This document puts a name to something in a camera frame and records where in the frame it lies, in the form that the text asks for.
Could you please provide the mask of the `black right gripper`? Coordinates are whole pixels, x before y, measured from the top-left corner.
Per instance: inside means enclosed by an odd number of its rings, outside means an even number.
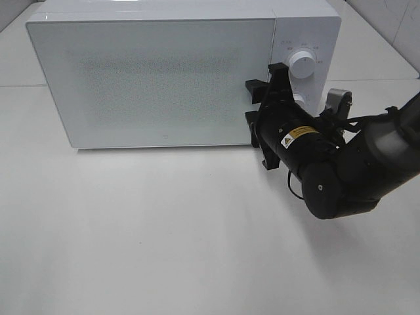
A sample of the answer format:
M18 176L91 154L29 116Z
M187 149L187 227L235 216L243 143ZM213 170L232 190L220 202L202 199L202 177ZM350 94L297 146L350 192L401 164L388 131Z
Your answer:
M337 177L335 154L341 146L341 132L324 117L312 117L291 100L263 100L257 111L245 113L250 143L260 148L265 169L277 169L280 163L297 177L310 174ZM352 93L330 89L325 110L339 120L348 119Z

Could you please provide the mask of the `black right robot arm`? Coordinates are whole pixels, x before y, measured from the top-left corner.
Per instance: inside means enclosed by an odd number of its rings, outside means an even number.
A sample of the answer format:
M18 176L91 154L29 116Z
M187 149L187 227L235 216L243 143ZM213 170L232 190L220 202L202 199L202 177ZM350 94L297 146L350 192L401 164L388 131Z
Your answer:
M351 92L332 89L312 117L287 89L255 81L248 91L259 104L245 115L251 144L262 150L266 169L285 165L298 179L299 199L319 219L371 211L419 174L418 96L383 114L351 118Z

